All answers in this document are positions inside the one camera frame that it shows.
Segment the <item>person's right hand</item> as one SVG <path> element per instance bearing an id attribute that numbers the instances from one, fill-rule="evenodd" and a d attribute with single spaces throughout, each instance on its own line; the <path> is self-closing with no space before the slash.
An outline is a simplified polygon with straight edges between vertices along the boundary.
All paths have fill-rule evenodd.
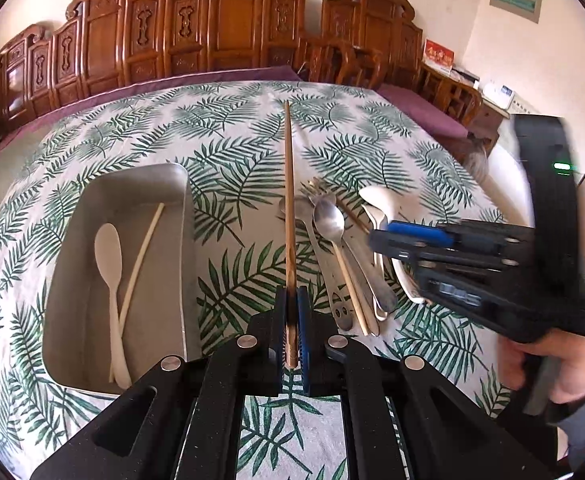
<path id="1" fill-rule="evenodd" d="M 497 354 L 499 380 L 507 388 L 523 387 L 523 362 L 527 356 L 554 356 L 560 360 L 561 367 L 549 400 L 566 404 L 585 399 L 585 337 L 551 330 L 533 344 L 518 344 L 501 336 Z"/>

